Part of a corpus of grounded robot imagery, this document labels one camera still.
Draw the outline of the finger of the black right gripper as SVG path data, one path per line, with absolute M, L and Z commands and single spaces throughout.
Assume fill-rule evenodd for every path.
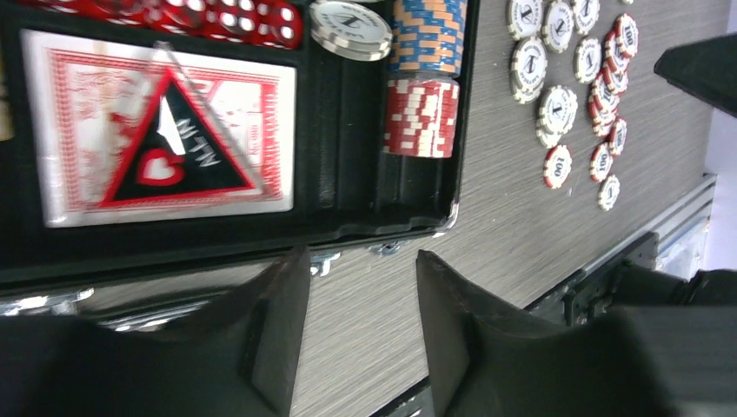
M 674 87 L 736 116 L 736 35 L 683 44 L 663 52 L 654 73 Z

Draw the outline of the black poker set case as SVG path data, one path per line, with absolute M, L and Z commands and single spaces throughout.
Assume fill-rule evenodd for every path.
M 451 227 L 478 8 L 2 2 L 2 292 Z

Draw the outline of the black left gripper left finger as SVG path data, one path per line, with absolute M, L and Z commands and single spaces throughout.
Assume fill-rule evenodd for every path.
M 309 301 L 310 254 L 155 332 L 78 316 L 1 320 L 4 416 L 286 416 Z

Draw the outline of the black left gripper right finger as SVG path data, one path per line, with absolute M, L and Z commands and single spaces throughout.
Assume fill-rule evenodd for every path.
M 420 251 L 417 293 L 439 416 L 733 416 L 736 273 L 684 281 L 625 265 L 614 305 L 568 327 Z

